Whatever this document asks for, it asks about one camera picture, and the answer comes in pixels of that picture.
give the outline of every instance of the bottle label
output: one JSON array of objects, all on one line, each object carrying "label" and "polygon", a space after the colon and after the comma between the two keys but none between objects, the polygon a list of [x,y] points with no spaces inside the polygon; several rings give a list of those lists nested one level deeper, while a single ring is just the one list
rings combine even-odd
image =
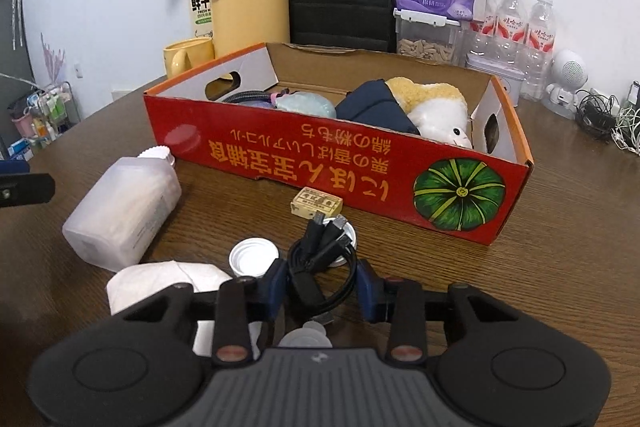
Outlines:
[{"label": "bottle label", "polygon": [[526,24],[519,17],[501,15],[498,17],[496,35],[514,42],[524,42]]},{"label": "bottle label", "polygon": [[553,50],[554,43],[556,42],[556,35],[546,31],[547,28],[543,26],[531,26],[529,28],[529,37],[527,38],[527,44],[536,50],[548,53]]},{"label": "bottle label", "polygon": [[495,28],[495,15],[487,16],[483,23],[478,21],[471,21],[469,23],[469,27],[477,33],[492,35]]}]

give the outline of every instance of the brown table surface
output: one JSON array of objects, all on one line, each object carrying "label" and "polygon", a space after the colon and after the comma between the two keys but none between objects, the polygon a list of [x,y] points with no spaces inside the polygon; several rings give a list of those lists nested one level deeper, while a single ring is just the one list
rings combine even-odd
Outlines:
[{"label": "brown table surface", "polygon": [[[539,104],[518,113],[536,168],[491,247],[345,208],[358,254],[380,275],[444,290],[465,280],[596,349],[612,373],[600,427],[640,425],[640,158],[604,145]],[[0,210],[0,425],[40,426],[24,384],[34,357],[65,335],[108,315],[111,273],[76,257],[65,219],[109,165],[154,144],[141,93],[83,121],[31,161],[50,172],[49,204]],[[214,263],[245,237],[287,249],[305,222],[291,216],[296,189],[178,161],[183,195],[144,261]],[[324,274],[326,288],[338,276]],[[354,296],[330,328],[335,346],[376,346],[384,326],[359,321]],[[429,328],[436,353],[442,328]]]}]

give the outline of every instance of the yellow mug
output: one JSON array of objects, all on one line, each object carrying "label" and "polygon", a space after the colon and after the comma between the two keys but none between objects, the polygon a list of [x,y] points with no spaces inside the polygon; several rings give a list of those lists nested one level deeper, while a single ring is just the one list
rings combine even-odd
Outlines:
[{"label": "yellow mug", "polygon": [[211,37],[197,37],[175,42],[167,46],[163,53],[167,78],[178,76],[216,58]]}]

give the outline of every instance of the gray ribbed panel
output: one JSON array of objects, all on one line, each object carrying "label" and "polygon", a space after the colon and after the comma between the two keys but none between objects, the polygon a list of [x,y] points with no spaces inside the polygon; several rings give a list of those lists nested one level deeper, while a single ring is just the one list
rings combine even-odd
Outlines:
[{"label": "gray ribbed panel", "polygon": [[220,371],[166,427],[472,427],[419,371],[389,367],[372,349],[267,349],[250,367]]}]

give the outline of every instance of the white speaker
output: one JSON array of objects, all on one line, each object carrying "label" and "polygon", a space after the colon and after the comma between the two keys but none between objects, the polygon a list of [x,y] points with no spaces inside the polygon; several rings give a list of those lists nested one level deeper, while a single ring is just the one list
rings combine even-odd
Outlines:
[{"label": "white speaker", "polygon": [[573,120],[577,105],[575,92],[589,78],[584,60],[570,50],[562,50],[554,57],[549,76],[551,84],[546,86],[548,98],[544,98],[543,105],[548,110]]}]

